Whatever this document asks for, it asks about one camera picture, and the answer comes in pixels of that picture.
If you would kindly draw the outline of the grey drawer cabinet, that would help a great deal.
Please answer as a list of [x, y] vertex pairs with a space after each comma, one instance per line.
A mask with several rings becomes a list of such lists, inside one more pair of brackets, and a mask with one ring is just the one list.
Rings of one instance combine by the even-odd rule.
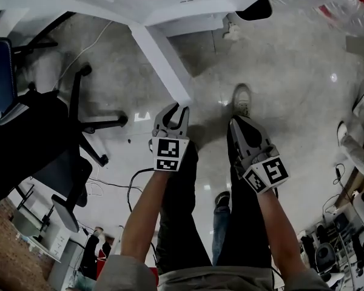
[[364, 59], [364, 37], [346, 36], [346, 51]]

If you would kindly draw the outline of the black office chair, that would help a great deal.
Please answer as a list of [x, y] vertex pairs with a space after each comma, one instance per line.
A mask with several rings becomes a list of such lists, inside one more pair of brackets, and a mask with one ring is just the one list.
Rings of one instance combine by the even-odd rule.
[[109, 121], [81, 122], [78, 119], [81, 79], [91, 72], [92, 68], [87, 64], [75, 73], [70, 104], [66, 105], [69, 111], [69, 121], [74, 129], [76, 145], [64, 151], [33, 176], [29, 176], [56, 192], [51, 197], [54, 209], [66, 228], [73, 232], [79, 230], [73, 209], [75, 206], [86, 206], [86, 182], [92, 172], [91, 163], [80, 155], [80, 151], [85, 150], [101, 167], [109, 162], [106, 155], [97, 155], [84, 134], [93, 134], [98, 129], [124, 127], [128, 122], [128, 118], [124, 114], [116, 120]]

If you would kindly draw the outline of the white desk with drawers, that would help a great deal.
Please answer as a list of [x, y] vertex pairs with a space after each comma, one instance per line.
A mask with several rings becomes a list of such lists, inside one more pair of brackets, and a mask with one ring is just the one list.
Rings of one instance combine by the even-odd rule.
[[70, 239], [71, 232], [65, 227], [51, 223], [46, 231], [39, 236], [31, 236], [29, 240], [41, 250], [42, 253], [55, 261], [61, 262], [64, 249]]

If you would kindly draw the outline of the white crumpled tissue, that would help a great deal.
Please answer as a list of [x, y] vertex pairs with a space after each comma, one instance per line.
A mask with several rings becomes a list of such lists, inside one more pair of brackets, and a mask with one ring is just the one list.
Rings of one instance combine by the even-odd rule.
[[233, 22], [229, 22], [228, 30], [223, 34], [223, 39], [228, 41], [238, 41], [240, 39], [240, 27]]

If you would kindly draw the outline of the person's right forearm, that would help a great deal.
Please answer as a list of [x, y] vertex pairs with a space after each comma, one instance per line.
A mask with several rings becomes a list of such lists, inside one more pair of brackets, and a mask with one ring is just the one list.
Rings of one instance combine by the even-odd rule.
[[282, 277], [288, 279], [305, 271], [297, 236], [275, 193], [270, 190], [258, 195], [258, 202], [271, 253]]

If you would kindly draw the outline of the grey chair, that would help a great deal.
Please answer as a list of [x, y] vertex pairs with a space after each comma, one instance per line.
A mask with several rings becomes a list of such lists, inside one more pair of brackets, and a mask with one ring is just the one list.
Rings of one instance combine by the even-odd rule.
[[35, 185], [32, 184], [27, 193], [24, 193], [20, 186], [16, 186], [14, 188], [19, 193], [21, 201], [14, 210], [9, 221], [23, 236], [33, 238], [37, 242], [41, 243], [50, 225], [50, 216], [52, 215], [54, 206], [52, 206], [49, 212], [41, 219], [39, 219], [30, 209], [28, 209], [25, 204], [33, 195], [34, 186]]

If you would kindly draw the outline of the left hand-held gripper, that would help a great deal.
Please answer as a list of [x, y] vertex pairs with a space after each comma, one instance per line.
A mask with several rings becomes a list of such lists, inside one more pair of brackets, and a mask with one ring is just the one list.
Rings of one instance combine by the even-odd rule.
[[[153, 154], [153, 168], [157, 171], [177, 172], [185, 156], [189, 138], [167, 133], [170, 120], [178, 110], [175, 102], [162, 109], [155, 117], [155, 135], [150, 140], [149, 147]], [[175, 130], [186, 130], [189, 122], [189, 107], [184, 107]]]

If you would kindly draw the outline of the person's grey shirt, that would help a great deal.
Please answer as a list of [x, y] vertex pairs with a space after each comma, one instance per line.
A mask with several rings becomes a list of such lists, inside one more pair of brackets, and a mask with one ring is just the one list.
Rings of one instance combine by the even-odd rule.
[[274, 291], [272, 270], [256, 267], [205, 266], [181, 269], [156, 278], [144, 263], [112, 255], [93, 291]]

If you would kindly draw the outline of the person's left forearm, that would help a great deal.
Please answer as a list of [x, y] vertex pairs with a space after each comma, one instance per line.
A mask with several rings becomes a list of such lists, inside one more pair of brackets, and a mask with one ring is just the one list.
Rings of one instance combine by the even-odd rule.
[[145, 262], [169, 177], [165, 171], [155, 171], [150, 177], [124, 227], [121, 255]]

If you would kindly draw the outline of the person's black trousers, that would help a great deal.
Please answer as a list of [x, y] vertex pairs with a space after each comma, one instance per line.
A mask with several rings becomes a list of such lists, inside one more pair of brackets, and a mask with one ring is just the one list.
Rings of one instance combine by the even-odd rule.
[[263, 212], [265, 199], [275, 199], [276, 195], [272, 191], [257, 195], [231, 168], [232, 211], [218, 261], [213, 264], [192, 216], [197, 162], [198, 153], [191, 142], [179, 171], [167, 181], [156, 247], [158, 271], [166, 274], [194, 267], [248, 267], [260, 275], [271, 274]]

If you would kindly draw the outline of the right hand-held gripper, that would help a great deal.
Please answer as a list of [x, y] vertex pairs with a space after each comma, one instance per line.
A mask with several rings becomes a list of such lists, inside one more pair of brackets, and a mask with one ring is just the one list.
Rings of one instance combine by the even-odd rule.
[[[258, 154], [243, 159], [244, 153]], [[249, 117], [235, 116], [229, 121], [229, 155], [230, 162], [237, 162], [238, 176], [258, 195], [277, 188], [289, 178], [265, 128]]]

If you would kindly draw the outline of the blue chair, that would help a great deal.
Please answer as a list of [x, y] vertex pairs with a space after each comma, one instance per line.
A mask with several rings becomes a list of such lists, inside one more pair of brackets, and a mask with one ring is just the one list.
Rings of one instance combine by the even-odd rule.
[[57, 42], [44, 42], [13, 47], [8, 38], [0, 37], [0, 113], [4, 114], [17, 97], [15, 66], [19, 59], [36, 49], [56, 47]]

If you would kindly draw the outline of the black jacket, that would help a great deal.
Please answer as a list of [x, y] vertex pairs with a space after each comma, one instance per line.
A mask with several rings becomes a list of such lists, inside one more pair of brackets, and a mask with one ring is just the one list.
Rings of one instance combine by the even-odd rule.
[[0, 201], [75, 145], [68, 108], [56, 91], [17, 97], [0, 119]]

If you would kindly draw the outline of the person's grey shoe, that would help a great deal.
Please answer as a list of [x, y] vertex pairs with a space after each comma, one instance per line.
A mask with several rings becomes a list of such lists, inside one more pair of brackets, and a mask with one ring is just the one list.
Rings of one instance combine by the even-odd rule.
[[249, 117], [251, 114], [251, 91], [246, 84], [238, 84], [232, 96], [232, 113]]

